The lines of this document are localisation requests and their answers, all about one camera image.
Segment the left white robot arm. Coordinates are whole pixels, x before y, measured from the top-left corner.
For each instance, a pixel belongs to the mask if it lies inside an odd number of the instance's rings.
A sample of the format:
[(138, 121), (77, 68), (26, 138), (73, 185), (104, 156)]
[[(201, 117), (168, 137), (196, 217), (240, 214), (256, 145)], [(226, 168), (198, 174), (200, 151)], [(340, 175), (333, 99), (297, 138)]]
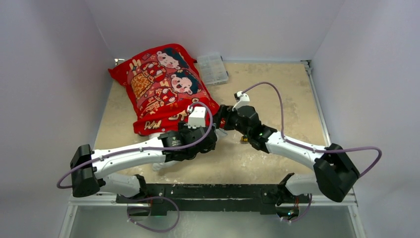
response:
[(71, 162), (71, 189), (74, 197), (86, 197), (99, 191), (130, 197), (134, 202), (146, 200), (146, 182), (140, 176), (117, 177), (113, 174), (146, 164), (192, 160), (199, 153), (215, 149), (217, 135), (213, 125), (169, 131), (158, 137), (129, 146), (93, 150), (89, 144), (77, 148)]

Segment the red printed pillowcase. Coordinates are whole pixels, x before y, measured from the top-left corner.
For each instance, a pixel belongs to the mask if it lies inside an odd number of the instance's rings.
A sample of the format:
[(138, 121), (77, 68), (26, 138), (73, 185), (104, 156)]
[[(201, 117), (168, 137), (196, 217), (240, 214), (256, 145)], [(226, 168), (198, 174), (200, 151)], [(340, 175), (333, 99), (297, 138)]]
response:
[(187, 121), (187, 108), (195, 102), (215, 114), (220, 105), (200, 79), (193, 59), (180, 44), (145, 50), (108, 70), (126, 90), (133, 105), (135, 134), (149, 136), (177, 130)]

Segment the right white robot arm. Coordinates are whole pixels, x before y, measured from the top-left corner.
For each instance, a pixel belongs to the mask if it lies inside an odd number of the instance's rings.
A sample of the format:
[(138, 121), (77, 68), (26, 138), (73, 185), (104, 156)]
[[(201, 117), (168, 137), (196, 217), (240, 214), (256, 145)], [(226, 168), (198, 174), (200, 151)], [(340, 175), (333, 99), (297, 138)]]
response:
[(224, 130), (235, 130), (248, 138), (256, 150), (291, 159), (313, 171), (312, 174), (288, 174), (278, 185), (279, 202), (289, 202), (302, 194), (324, 195), (342, 202), (360, 173), (342, 147), (311, 145), (283, 135), (264, 125), (252, 106), (234, 109), (222, 105), (213, 123)]

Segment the white pillow insert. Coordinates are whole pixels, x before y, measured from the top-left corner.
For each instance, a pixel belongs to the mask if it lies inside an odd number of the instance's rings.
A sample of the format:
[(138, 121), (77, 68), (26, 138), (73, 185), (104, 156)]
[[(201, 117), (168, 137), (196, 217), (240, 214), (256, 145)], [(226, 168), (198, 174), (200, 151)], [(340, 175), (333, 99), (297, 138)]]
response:
[[(162, 132), (152, 133), (152, 134), (150, 134), (150, 135), (148, 136), (148, 138), (149, 138), (149, 139), (153, 139), (153, 138), (158, 137), (158, 136), (159, 136), (159, 135), (161, 135), (161, 134), (162, 134)], [(217, 141), (222, 140), (223, 138), (225, 138), (225, 137), (228, 135), (227, 131), (226, 131), (226, 130), (224, 130), (224, 129), (221, 129), (221, 128), (216, 129), (216, 130), (215, 130), (215, 134), (216, 134), (216, 136), (217, 136)], [(173, 166), (173, 165), (175, 165), (175, 164), (177, 164), (177, 163), (179, 163), (179, 161), (170, 161), (170, 162), (162, 162), (162, 163), (153, 163), (153, 164), (152, 164), (152, 170), (153, 170), (153, 171), (155, 171), (155, 172), (157, 172), (157, 171), (159, 171), (159, 170), (161, 170), (161, 169), (171, 167), (171, 166)]]

